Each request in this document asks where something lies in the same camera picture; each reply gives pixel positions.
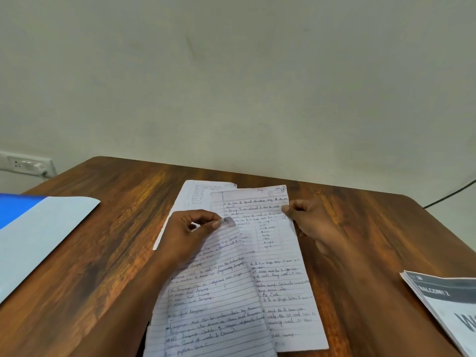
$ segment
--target wall socket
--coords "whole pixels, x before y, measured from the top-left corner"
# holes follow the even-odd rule
[[[0,170],[45,178],[53,178],[57,174],[50,158],[8,151],[0,151]]]

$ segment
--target right hand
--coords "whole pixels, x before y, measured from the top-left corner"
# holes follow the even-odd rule
[[[296,222],[299,235],[313,238],[319,250],[327,254],[328,249],[348,244],[343,230],[334,224],[320,198],[291,200],[282,211]]]

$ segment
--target left hand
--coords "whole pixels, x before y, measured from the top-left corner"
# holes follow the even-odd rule
[[[157,251],[171,258],[177,267],[186,263],[199,251],[207,237],[220,227],[219,219],[218,214],[203,209],[173,212]],[[192,222],[198,223],[200,227],[195,228]]]

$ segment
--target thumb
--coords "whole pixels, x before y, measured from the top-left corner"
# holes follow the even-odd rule
[[[203,226],[194,229],[193,233],[195,238],[206,239],[212,232],[217,230],[220,227],[219,220],[212,220],[211,222],[205,223]]]
[[[305,213],[299,210],[295,210],[294,208],[291,208],[288,205],[282,206],[281,210],[283,211],[284,214],[286,214],[287,217],[291,218],[292,220],[295,220],[296,223],[299,223],[302,214]]]

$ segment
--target hand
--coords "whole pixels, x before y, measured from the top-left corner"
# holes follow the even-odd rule
[[[334,224],[320,198],[291,200],[281,209],[296,222],[299,235],[315,239],[322,253],[327,254],[328,248],[348,243],[345,233]]]
[[[178,267],[186,263],[205,242],[215,229],[220,227],[220,216],[206,210],[187,210],[173,212],[167,222],[157,251],[166,258],[171,258],[172,263]]]

